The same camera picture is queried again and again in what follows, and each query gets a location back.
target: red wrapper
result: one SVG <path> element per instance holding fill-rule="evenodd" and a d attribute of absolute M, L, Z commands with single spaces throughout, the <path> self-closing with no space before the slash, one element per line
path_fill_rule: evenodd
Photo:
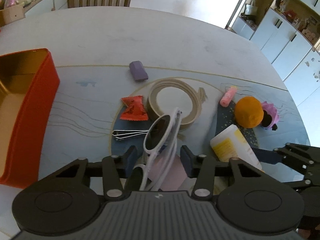
<path fill-rule="evenodd" d="M 149 119 L 142 103 L 143 96 L 121 98 L 127 109 L 121 114 L 121 120 L 146 121 Z"/>

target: purple eraser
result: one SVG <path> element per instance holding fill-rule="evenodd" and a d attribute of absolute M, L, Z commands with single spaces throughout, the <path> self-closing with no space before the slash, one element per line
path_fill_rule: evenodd
<path fill-rule="evenodd" d="M 136 81 L 147 80 L 148 74 L 144 70 L 141 61 L 133 61 L 129 64 L 130 72 Z"/>

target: tape roll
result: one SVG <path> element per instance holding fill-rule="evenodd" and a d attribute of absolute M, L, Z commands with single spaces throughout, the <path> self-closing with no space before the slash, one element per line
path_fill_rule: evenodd
<path fill-rule="evenodd" d="M 156 120 L 158 117 L 164 114 L 164 112 L 160 109 L 156 98 L 158 93 L 162 89 L 167 87 L 174 87 L 174 88 L 181 89 L 190 97 L 192 101 L 192 110 L 190 114 L 184 117 L 181 121 L 180 129 L 181 130 L 185 129 L 189 127 L 201 114 L 202 101 L 201 101 L 200 95 L 190 85 L 188 85 L 187 83 L 181 80 L 174 79 L 174 78 L 167 78 L 167 79 L 162 79 L 153 85 L 147 100 L 148 115 L 151 119 Z"/>

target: orange ball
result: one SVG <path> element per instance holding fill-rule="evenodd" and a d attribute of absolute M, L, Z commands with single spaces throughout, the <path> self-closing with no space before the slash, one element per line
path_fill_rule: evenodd
<path fill-rule="evenodd" d="M 259 100 L 254 97 L 241 98 L 235 106 L 236 122 L 244 128 L 253 128 L 263 119 L 263 109 Z"/>

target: screw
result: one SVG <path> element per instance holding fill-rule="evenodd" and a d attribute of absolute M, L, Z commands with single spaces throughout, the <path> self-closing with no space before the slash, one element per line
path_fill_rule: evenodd
<path fill-rule="evenodd" d="M 122 191 L 119 189 L 109 189 L 107 191 L 108 197 L 120 197 L 122 195 Z"/>
<path fill-rule="evenodd" d="M 195 195 L 198 197 L 207 197 L 210 195 L 210 191 L 205 188 L 198 188 L 195 190 Z"/>

